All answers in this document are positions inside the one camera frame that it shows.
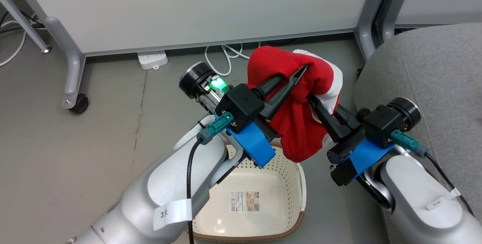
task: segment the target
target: gray sofa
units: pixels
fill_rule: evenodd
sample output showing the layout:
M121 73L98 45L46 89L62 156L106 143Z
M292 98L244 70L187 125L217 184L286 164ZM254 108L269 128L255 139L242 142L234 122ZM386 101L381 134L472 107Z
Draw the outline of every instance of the gray sofa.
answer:
M358 79L356 106L372 110L396 96L418 105L422 121L410 134L430 148L482 221L482 24L415 29L381 45ZM387 213L385 220L390 242L405 243Z

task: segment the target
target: robotic arm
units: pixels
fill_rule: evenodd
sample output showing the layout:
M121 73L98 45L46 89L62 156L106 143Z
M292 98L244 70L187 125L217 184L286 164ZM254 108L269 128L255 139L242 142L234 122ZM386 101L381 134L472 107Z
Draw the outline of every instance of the robotic arm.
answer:
M301 67L288 79L274 76L250 90L245 84L227 86L203 62L193 65L181 77L179 87L211 115L185 134L171 154L152 163L116 203L69 244L174 242L185 230L186 221L192 220L209 200L209 189L244 158L262 168L274 157L269 142L277 133L267 121L307 68ZM286 84L265 101L283 81ZM318 118L337 142L327 153L334 164L333 180L346 185L356 179L380 206L392 211L394 222L414 244L481 243L482 226L404 149L415 153L424 150L417 149L418 143L403 135L420 121L416 106L405 100L394 99L391 106L380 109L384 113L363 110L357 119L339 106L335 119L316 98L308 96ZM236 149L232 159L228 159L223 140ZM394 156L372 177L369 169L388 152ZM191 196L186 188L189 167Z

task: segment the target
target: white tag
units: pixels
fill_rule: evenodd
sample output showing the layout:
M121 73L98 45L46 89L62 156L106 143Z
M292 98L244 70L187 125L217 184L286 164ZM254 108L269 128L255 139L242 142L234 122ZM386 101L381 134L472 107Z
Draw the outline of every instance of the white tag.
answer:
M231 213L260 212L258 191L231 191L229 206Z
M170 201L154 210L154 231L171 223L188 220L192 220L191 199Z
M446 201L449 201L449 200L455 198L456 196L460 196L460 192L458 192L457 189L453 189L448 196L441 197L440 199L437 199L437 200L427 204L427 209L430 210L430 211L432 211L434 209L437 209L440 206L442 206Z

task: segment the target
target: blue tape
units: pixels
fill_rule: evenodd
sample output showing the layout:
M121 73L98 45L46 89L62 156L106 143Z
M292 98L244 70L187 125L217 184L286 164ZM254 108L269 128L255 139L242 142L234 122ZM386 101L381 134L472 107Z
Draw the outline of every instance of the blue tape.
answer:
M353 167L357 171L358 177L371 166L375 165L382 157L384 157L395 145L391 145L386 149L382 149L372 143L364 140L353 150L347 159L351 160Z
M246 125L239 133L234 133L229 128L226 129L226 133L231 134L248 153L251 160L256 162L261 168L275 156L273 147L266 140L263 132L253 122Z

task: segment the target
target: metal pole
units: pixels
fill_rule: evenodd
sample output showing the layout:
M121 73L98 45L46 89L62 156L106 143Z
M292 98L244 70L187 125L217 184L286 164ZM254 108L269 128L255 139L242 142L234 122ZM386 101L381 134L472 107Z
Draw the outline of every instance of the metal pole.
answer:
M40 36L35 32L34 28L31 26L30 21L26 19L25 16L17 9L12 0L0 0L7 11L14 17L25 32L34 40L34 42L40 47L43 54L50 52L52 47L46 45L45 42L40 38Z

